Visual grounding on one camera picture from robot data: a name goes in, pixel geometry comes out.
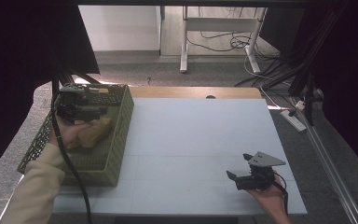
gray floor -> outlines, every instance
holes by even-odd
[[[190,60],[189,74],[179,73],[179,58],[161,58],[156,55],[131,57],[121,63],[106,53],[98,53],[102,75],[92,75],[100,81],[127,83],[142,86],[216,86],[232,87],[239,81],[249,77],[243,69],[241,59],[197,58]],[[280,85],[274,90],[285,93],[287,85]],[[49,98],[50,85],[38,88],[34,93],[34,106],[24,121],[21,129],[10,144],[7,152],[0,160],[0,214],[2,213],[11,192],[20,179],[16,171],[26,148],[30,145],[41,122],[48,113],[41,107]],[[279,95],[268,91],[268,96],[279,106],[290,107]],[[320,134],[328,153],[332,157],[339,173],[348,186],[351,195],[358,205],[358,159],[351,148],[340,137],[337,131],[324,118],[321,105],[315,105],[313,117],[315,128]],[[270,114],[281,138],[283,148],[293,169],[301,196],[308,209],[305,216],[292,217],[295,223],[350,223],[341,201],[335,193],[329,179],[317,157],[306,133],[298,133],[279,115],[279,110],[270,110]],[[236,218],[202,218],[186,219],[173,217],[117,217],[116,223],[237,223]],[[84,215],[53,215],[50,223],[86,223]],[[95,215],[96,223],[113,223],[112,217]],[[241,217],[240,223],[271,223],[266,217]]]

wire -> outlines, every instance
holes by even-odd
[[[245,70],[246,70],[246,72],[248,72],[250,75],[252,75],[252,76],[255,76],[255,77],[262,77],[262,78],[264,78],[264,79],[270,79],[270,80],[275,80],[274,78],[272,78],[272,77],[265,77],[265,76],[261,76],[261,75],[258,75],[258,74],[255,74],[255,73],[253,73],[253,72],[250,72],[249,70],[248,70],[248,68],[246,67],[246,60],[248,59],[248,56],[246,56],[245,57]]]
[[[236,7],[226,7],[226,10],[228,11],[228,15],[226,15],[226,18],[231,15],[232,12],[232,17],[234,17],[234,12],[235,12]]]
[[[298,71],[300,71],[302,68],[304,67],[304,64],[300,64],[299,66],[291,69],[290,71],[288,71],[287,73],[280,73],[281,77],[285,77],[285,76],[291,76],[291,75],[294,75],[295,73],[297,73]],[[284,83],[286,85],[291,85],[291,84],[288,84],[284,81],[281,81],[281,83]]]
[[[284,210],[285,210],[285,212],[286,212],[286,215],[288,215],[287,204],[288,204],[288,202],[289,202],[289,193],[288,193],[287,190],[286,190],[286,187],[287,187],[286,181],[284,180],[284,178],[283,178],[281,175],[279,175],[279,174],[277,174],[277,173],[275,173],[275,174],[276,174],[278,177],[281,178],[281,180],[282,180],[283,183],[284,183],[284,187],[283,187],[282,185],[280,185],[279,183],[277,183],[276,181],[272,181],[272,185],[281,190],[281,192],[282,192],[282,194],[283,194]]]
[[[258,7],[255,9],[255,14],[257,13]],[[254,18],[255,18],[255,14],[254,14]]]
[[[241,7],[240,16],[239,16],[238,18],[240,18],[240,17],[241,17],[241,15],[242,15],[242,11],[243,11],[243,7]]]
[[[190,44],[194,45],[194,46],[202,47],[202,48],[209,49],[209,50],[212,50],[212,51],[219,51],[219,52],[222,52],[222,51],[231,51],[231,50],[234,50],[234,49],[236,48],[236,47],[233,47],[233,48],[231,48],[231,49],[211,49],[211,48],[208,48],[208,47],[203,46],[203,45],[200,45],[200,44],[195,44],[195,43],[191,42],[188,38],[187,38],[187,41],[188,41]]]
[[[263,85],[260,85],[260,90],[269,98],[269,100],[275,104],[277,107],[281,108],[279,105],[277,105],[267,94],[266,92],[263,90]]]
[[[284,98],[282,95],[280,95],[280,94],[277,93],[276,91],[273,91],[273,90],[271,90],[271,89],[269,89],[269,90],[272,91],[272,92],[274,92],[275,94],[277,94],[277,95],[280,96],[281,98],[283,98],[284,101],[286,101],[290,106],[293,107],[294,111],[291,112],[292,115],[297,112],[297,108],[296,108],[294,105],[292,105],[292,103],[290,103],[286,98]]]
[[[260,74],[253,74],[253,73],[251,74],[251,72],[246,68],[246,65],[245,65],[245,70],[246,70],[249,74],[254,75],[254,76],[253,76],[253,77],[250,77],[250,78],[246,78],[245,80],[238,82],[237,84],[234,85],[234,87],[239,87],[241,84],[243,84],[243,83],[245,83],[245,82],[251,81],[251,80],[253,80],[253,79],[257,78],[257,77],[261,77],[261,75],[268,74],[267,71],[272,67],[273,64],[275,64],[275,63],[277,62],[277,60],[278,60],[278,59],[275,59],[275,60],[268,66],[268,68],[267,68],[265,71],[263,71],[262,73],[260,73]]]
[[[272,47],[272,49],[275,50],[275,55],[274,56],[268,56],[265,55],[261,52],[260,48],[258,47],[258,44],[255,43],[255,56],[257,56],[257,58],[260,58],[262,60],[273,60],[273,59],[280,59],[279,56],[279,51],[277,51],[275,48]]]
[[[327,13],[324,16],[324,18],[321,20],[321,22],[315,27],[312,34],[308,36],[306,40],[304,40],[301,45],[299,45],[296,49],[292,50],[290,53],[286,55],[280,55],[281,60],[283,60],[285,63],[292,63],[292,62],[301,62],[304,56],[306,55],[307,49],[310,47],[310,44],[315,39],[317,35],[319,35],[322,31],[322,29],[325,27],[327,18],[329,15],[329,11],[331,10],[331,1],[329,8],[327,9]]]
[[[249,45],[249,41],[251,40],[251,37],[250,36],[247,36],[247,35],[234,35],[234,34],[240,34],[240,33],[232,33],[232,38],[230,39],[230,45],[231,47],[234,47],[234,43],[237,43],[237,49],[244,49],[246,47],[246,45]],[[241,38],[247,38],[248,40],[245,42],[245,41],[241,41],[238,39],[238,37],[241,37]]]
[[[62,154],[63,160],[65,161],[65,163],[67,164],[67,166],[71,170],[71,172],[74,174],[74,176],[79,184],[79,187],[83,193],[84,201],[86,203],[88,222],[89,222],[89,224],[92,224],[89,196],[87,194],[86,188],[84,186],[84,183],[83,183],[79,173],[77,172],[75,166],[72,164],[71,160],[68,157],[68,154],[66,153],[65,146],[63,145],[63,141],[62,141],[62,137],[61,137],[60,127],[59,127],[58,122],[55,117],[56,109],[55,109],[54,103],[56,102],[57,98],[58,98],[58,94],[55,94],[51,100],[51,123],[52,123],[54,132],[57,137],[59,149]]]
[[[220,36],[223,36],[223,35],[242,34],[243,32],[225,33],[225,34],[221,34],[221,35],[212,35],[212,36],[205,36],[205,35],[203,35],[202,31],[200,31],[200,33],[201,33],[202,37],[204,37],[206,39],[212,39],[212,38],[217,38],[217,37],[220,37]]]

metal frame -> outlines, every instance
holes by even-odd
[[[254,56],[254,47],[261,26],[263,24],[264,16],[267,9],[260,8],[257,18],[244,19],[244,18],[189,18],[187,16],[187,7],[183,9],[183,42],[180,60],[180,72],[187,72],[187,32],[188,31],[216,31],[216,32],[244,32],[252,33],[251,40],[248,46],[245,47],[247,57],[252,66],[253,72],[260,73],[257,61]]]
[[[291,97],[290,100],[292,104],[296,103],[294,98]],[[348,215],[349,220],[353,224],[358,224],[358,206],[356,201],[353,199],[350,190],[341,178],[336,165],[331,160],[316,130],[308,123],[307,119],[302,113],[298,113],[298,115],[308,129],[308,137],[313,145],[313,148],[315,149],[316,154],[318,155],[319,161],[321,162],[328,178],[330,179],[331,185],[333,186],[339,200],[341,201],[342,207]]]

white tabletop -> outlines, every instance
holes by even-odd
[[[286,161],[289,213],[306,214],[263,99],[134,98],[118,185],[88,188],[91,212],[130,216],[264,214],[226,170],[249,175],[243,153]],[[62,187],[54,212],[85,212],[78,188]]]

table leg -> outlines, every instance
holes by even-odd
[[[183,41],[182,41],[182,54],[180,58],[180,72],[187,72],[187,7],[183,7]]]
[[[255,74],[260,73],[260,68],[258,67],[257,61],[255,60],[255,54],[254,54],[255,43],[256,43],[258,34],[260,33],[261,25],[263,24],[263,20],[264,20],[264,16],[266,15],[267,8],[261,7],[260,10],[261,11],[260,11],[260,13],[258,13],[254,31],[251,34],[251,41],[249,42],[249,45],[247,45],[245,47],[246,54],[249,59],[249,63],[251,64],[253,72]]]

